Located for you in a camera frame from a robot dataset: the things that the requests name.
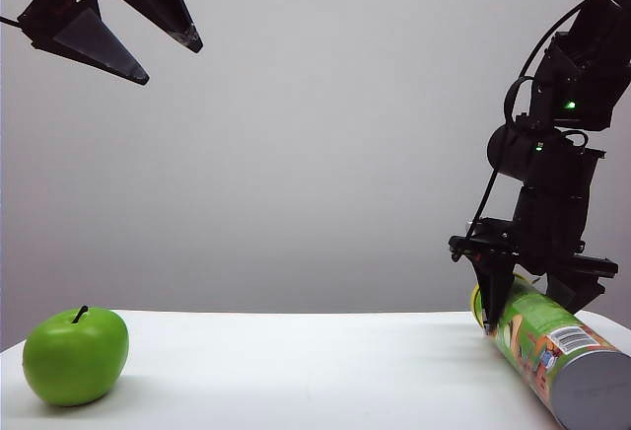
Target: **green can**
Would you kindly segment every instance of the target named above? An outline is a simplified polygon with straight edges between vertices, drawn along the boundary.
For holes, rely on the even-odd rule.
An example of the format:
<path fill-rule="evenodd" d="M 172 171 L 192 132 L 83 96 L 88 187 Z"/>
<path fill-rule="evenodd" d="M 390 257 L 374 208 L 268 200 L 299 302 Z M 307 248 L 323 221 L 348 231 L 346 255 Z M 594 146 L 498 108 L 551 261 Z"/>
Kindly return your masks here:
<path fill-rule="evenodd" d="M 471 309 L 482 325 L 477 287 Z M 490 337 L 568 430 L 631 429 L 631 357 L 522 277 Z"/>

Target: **black cable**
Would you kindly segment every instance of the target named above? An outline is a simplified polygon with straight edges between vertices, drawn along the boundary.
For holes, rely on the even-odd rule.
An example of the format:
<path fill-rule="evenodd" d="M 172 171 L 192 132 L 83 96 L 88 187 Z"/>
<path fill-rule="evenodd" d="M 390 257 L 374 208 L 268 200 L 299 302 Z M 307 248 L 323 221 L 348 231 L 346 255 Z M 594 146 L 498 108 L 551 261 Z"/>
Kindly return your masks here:
<path fill-rule="evenodd" d="M 504 133 L 502 134 L 502 140 L 500 141 L 500 152 L 498 153 L 497 163 L 495 164 L 495 167 L 493 168 L 493 172 L 491 173 L 491 178 L 486 184 L 484 194 L 482 195 L 480 204 L 477 207 L 477 211 L 475 212 L 475 216 L 473 217 L 471 226 L 469 226 L 469 229 L 466 232 L 466 236 L 464 238 L 465 245 L 471 239 L 471 236 L 473 236 L 473 230 L 475 229 L 477 222 L 480 220 L 480 216 L 482 216 L 482 211 L 484 211 L 484 207 L 486 206 L 486 203 L 491 194 L 491 190 L 493 189 L 493 185 L 495 184 L 495 179 L 497 178 L 497 175 L 499 174 L 500 166 L 502 165 L 502 161 L 504 160 L 504 152 L 506 150 L 506 144 L 508 141 L 509 128 L 515 126 L 515 122 L 513 121 L 513 109 L 515 107 L 515 101 L 517 100 L 517 94 L 519 92 L 519 89 L 526 80 L 534 80 L 533 77 L 527 77 L 526 72 L 528 68 L 530 67 L 530 64 L 532 63 L 536 55 L 539 53 L 539 51 L 541 50 L 545 42 L 550 38 L 550 36 L 552 36 L 554 32 L 557 29 L 559 29 L 572 16 L 578 13 L 583 7 L 584 3 L 585 2 L 582 1 L 581 3 L 577 4 L 574 8 L 572 8 L 570 11 L 568 11 L 543 35 L 543 37 L 539 40 L 539 42 L 536 44 L 536 46 L 534 47 L 534 49 L 528 56 L 528 59 L 526 60 L 526 63 L 524 64 L 524 67 L 522 68 L 522 71 L 520 72 L 520 76 L 513 83 L 513 85 L 511 85 L 511 88 L 509 88 L 506 94 L 506 98 L 504 99 L 504 119 L 506 123 L 504 125 L 505 128 L 504 128 Z M 461 251 L 454 251 L 454 253 L 452 253 L 452 260 L 454 262 L 457 262 L 461 258 L 461 256 L 462 256 Z"/>
<path fill-rule="evenodd" d="M 13 26 L 14 28 L 20 28 L 20 23 L 18 23 L 17 21 L 12 21 L 10 19 L 7 18 L 3 18 L 2 16 L 0 16 L 0 23 L 4 23 L 7 24 L 9 26 Z"/>
<path fill-rule="evenodd" d="M 581 11 L 581 8 L 583 7 L 583 5 L 585 4 L 585 1 L 581 1 L 579 4 L 577 4 L 574 8 L 572 8 L 570 11 L 568 11 L 565 16 L 563 16 L 561 19 L 559 19 L 554 26 L 552 26 L 547 33 L 545 33 L 543 35 L 543 37 L 541 38 L 541 40 L 537 43 L 537 45 L 534 47 L 534 49 L 532 50 L 532 52 L 530 53 L 530 56 L 528 57 L 528 59 L 526 60 L 526 63 L 524 64 L 524 68 L 522 68 L 522 71 L 520 72 L 520 77 L 523 77 L 526 72 L 528 71 L 528 68 L 530 67 L 530 64 L 532 63 L 532 61 L 534 60 L 534 58 L 536 57 L 536 55 L 538 54 L 538 52 L 541 50 L 541 48 L 543 47 L 543 45 L 545 44 L 545 42 L 550 38 L 550 36 L 552 36 L 554 34 L 554 32 L 559 29 L 568 19 L 570 19 L 572 16 L 574 16 L 576 13 L 578 13 L 579 11 Z"/>

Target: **apple stem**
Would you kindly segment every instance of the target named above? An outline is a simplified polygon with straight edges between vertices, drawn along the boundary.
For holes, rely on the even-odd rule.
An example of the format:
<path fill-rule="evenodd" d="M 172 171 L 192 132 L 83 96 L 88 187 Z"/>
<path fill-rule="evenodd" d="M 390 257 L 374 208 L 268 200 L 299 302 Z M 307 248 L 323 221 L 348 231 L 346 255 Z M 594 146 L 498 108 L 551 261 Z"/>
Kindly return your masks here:
<path fill-rule="evenodd" d="M 75 320 L 73 320 L 72 323 L 78 323 L 79 322 L 79 318 L 81 317 L 81 315 L 84 314 L 87 311 L 88 311 L 88 306 L 87 305 L 81 306 L 81 309 L 79 309 L 79 313 L 77 314 L 77 317 L 75 317 Z"/>

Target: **barcode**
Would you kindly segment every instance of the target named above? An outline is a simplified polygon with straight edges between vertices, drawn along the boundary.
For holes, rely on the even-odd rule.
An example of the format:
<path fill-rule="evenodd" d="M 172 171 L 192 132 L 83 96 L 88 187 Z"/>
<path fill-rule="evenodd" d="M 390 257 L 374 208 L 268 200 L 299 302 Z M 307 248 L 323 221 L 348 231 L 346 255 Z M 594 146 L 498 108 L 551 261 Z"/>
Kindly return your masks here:
<path fill-rule="evenodd" d="M 600 343 L 585 333 L 585 331 L 578 326 L 559 328 L 552 331 L 548 334 L 548 336 L 565 354 L 569 354 L 572 351 L 586 348 L 588 346 L 600 345 Z"/>

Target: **can label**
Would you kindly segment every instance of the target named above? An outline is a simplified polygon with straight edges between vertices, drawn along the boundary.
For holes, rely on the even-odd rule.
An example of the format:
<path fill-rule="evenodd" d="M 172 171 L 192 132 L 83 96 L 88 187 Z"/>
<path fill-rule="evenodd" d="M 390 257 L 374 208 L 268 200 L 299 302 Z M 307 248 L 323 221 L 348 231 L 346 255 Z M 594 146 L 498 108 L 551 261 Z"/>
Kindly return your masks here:
<path fill-rule="evenodd" d="M 472 297 L 471 305 L 481 323 L 479 291 Z M 550 409 L 554 379 L 570 361 L 594 351 L 617 351 L 586 324 L 520 277 L 515 278 L 492 338 Z"/>

